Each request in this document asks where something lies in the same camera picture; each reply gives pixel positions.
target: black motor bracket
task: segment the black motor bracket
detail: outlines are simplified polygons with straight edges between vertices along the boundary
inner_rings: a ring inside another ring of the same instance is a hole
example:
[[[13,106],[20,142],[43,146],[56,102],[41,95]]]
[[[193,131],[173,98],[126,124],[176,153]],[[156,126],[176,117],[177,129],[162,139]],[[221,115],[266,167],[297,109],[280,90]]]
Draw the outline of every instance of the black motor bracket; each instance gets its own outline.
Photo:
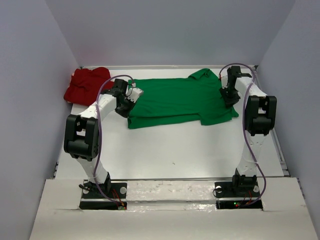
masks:
[[[110,94],[116,98],[115,112],[124,118],[129,117],[129,113],[136,105],[135,102],[128,100],[126,96],[128,82],[123,79],[116,78],[111,89],[106,89],[101,94]]]
[[[257,176],[239,175],[236,169],[235,174],[232,176],[232,181],[216,181],[214,183],[213,195],[217,199],[249,198],[250,195],[252,198],[257,198],[260,195]]]
[[[227,87],[226,88],[220,88],[220,94],[224,100],[225,106],[227,108],[231,108],[233,105],[235,105],[240,97],[238,95],[238,91],[236,90],[236,81],[237,78],[241,77],[249,77],[252,76],[249,73],[242,73],[240,66],[231,66],[227,69]]]
[[[82,130],[85,130],[85,136],[77,134]],[[98,155],[98,120],[70,114],[66,118],[63,149],[74,159],[82,158],[91,162]]]
[[[80,209],[82,210],[126,210],[127,209],[127,187],[126,182],[111,181],[108,174],[105,183],[99,184],[101,191],[108,198],[116,201],[110,201],[100,193],[96,184],[90,181],[84,181],[83,185],[79,187],[82,189]]]
[[[268,135],[275,126],[277,98],[249,96],[244,111],[244,126],[251,136]]]

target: gray wall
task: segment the gray wall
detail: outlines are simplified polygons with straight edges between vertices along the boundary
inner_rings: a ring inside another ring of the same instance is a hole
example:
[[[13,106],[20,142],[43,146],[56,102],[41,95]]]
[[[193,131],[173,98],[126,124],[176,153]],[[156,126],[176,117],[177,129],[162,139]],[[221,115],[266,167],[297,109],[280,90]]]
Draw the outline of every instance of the gray wall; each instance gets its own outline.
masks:
[[[294,0],[46,0],[82,66],[259,64]]]
[[[297,0],[258,67],[278,99],[276,131],[320,237],[320,1]]]
[[[52,176],[78,66],[43,0],[0,2],[0,239],[27,240]]]

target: white table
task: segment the white table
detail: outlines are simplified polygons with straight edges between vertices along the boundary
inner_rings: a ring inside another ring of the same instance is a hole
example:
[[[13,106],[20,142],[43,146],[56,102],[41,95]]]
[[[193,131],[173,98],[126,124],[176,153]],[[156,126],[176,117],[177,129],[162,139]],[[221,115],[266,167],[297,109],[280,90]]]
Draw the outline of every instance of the white table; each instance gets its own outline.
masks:
[[[135,79],[186,78],[197,70],[129,69],[110,73],[111,76],[128,74]],[[112,112],[102,123],[101,162],[112,179],[230,178],[244,147],[242,106],[242,100],[234,106],[240,117],[211,126],[193,121],[128,129],[127,120]],[[71,113],[78,114],[85,108],[74,104]],[[267,177],[284,175],[271,134],[262,146],[258,161]],[[86,178],[81,165],[61,149],[56,179]]]

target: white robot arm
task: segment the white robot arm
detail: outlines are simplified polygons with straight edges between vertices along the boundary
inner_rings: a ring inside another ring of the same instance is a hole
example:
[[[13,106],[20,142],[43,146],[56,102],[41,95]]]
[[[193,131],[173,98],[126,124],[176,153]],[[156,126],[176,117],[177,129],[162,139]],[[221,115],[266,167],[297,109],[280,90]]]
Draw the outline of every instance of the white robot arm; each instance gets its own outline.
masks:
[[[127,91],[128,83],[122,79],[115,79],[112,89],[103,91],[98,100],[100,120],[112,111],[127,118],[143,91],[132,86]],[[111,186],[110,174],[101,162],[97,164],[99,150],[99,127],[96,102],[78,115],[70,114],[66,119],[64,135],[64,151],[69,153],[83,167],[88,176],[86,189],[94,189],[96,182],[101,189],[108,193]]]
[[[275,126],[277,99],[275,96],[268,96],[253,83],[252,76],[241,73],[239,66],[231,66],[227,70],[227,76],[221,79],[221,96],[227,108],[232,107],[247,94],[247,102],[243,112],[243,130],[250,145],[250,148],[257,160],[261,147]],[[253,191],[257,184],[257,163],[253,158],[247,143],[244,143],[240,162],[232,177],[232,182],[216,182],[217,198],[236,198],[243,193]],[[254,197],[259,193],[252,192]]]

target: purple cable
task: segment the purple cable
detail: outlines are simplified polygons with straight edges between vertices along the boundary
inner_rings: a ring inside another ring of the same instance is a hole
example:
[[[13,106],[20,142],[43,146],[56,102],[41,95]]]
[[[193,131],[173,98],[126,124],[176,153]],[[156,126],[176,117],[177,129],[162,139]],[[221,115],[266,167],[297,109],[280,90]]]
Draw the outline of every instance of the purple cable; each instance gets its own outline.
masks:
[[[243,108],[242,108],[242,132],[243,132],[243,137],[244,137],[244,141],[245,141],[245,144],[246,146],[248,147],[250,153],[251,153],[251,156],[256,164],[256,167],[258,168],[259,172],[261,173],[261,176],[263,178],[263,182],[264,182],[264,186],[263,186],[263,189],[260,193],[260,195],[255,199],[253,200],[252,202],[244,205],[244,207],[247,207],[247,206],[250,206],[254,203],[256,203],[259,199],[261,199],[262,195],[265,193],[266,191],[266,188],[267,188],[267,179],[266,179],[266,176],[264,175],[264,173],[262,172],[261,170],[261,167],[259,166],[259,163],[258,163],[258,160],[254,154],[254,152],[252,151],[251,149],[251,146],[249,144],[249,141],[247,139],[247,135],[246,135],[246,128],[245,128],[245,110],[246,110],[246,102],[247,102],[247,98],[248,98],[248,94],[249,94],[249,91],[250,91],[250,88],[252,87],[252,85],[255,83],[255,80],[256,80],[256,74],[255,72],[252,70],[252,68],[246,64],[243,64],[243,63],[231,63],[231,64],[228,64],[228,65],[225,65],[219,72],[219,78],[221,79],[221,72],[223,71],[223,69],[225,69],[226,67],[229,67],[231,65],[240,65],[240,66],[244,66],[246,68],[248,68],[252,74],[252,83],[250,83],[250,85],[248,86],[247,90],[245,91],[245,94],[244,94],[244,99],[243,99]]]
[[[130,79],[132,80],[132,83],[135,82],[134,79],[133,79],[131,76],[126,75],[126,74],[113,76],[113,77],[109,78],[108,80],[106,80],[106,81],[101,85],[101,87],[100,87],[100,89],[99,89],[99,91],[98,91],[98,94],[97,94],[97,96],[96,96],[95,109],[96,109],[96,114],[97,114],[97,118],[98,118],[98,127],[99,127],[99,147],[98,147],[98,158],[97,158],[97,160],[96,160],[96,164],[95,164],[95,167],[94,167],[94,170],[93,170],[94,182],[95,182],[95,185],[96,185],[96,187],[98,188],[100,194],[101,194],[104,198],[106,198],[106,199],[108,199],[109,201],[114,202],[114,203],[116,203],[116,204],[121,204],[121,203],[113,200],[112,198],[110,198],[110,197],[108,197],[108,196],[106,196],[106,195],[104,194],[104,192],[101,190],[101,188],[100,188],[100,186],[99,186],[99,183],[97,182],[97,176],[96,176],[96,174],[97,174],[98,164],[99,164],[99,162],[100,162],[101,148],[102,148],[102,124],[101,124],[101,116],[100,116],[100,110],[99,110],[99,97],[100,97],[101,91],[102,91],[102,89],[104,88],[104,86],[105,86],[108,82],[110,82],[112,79],[119,78],[119,77],[128,77],[128,78],[130,78]]]

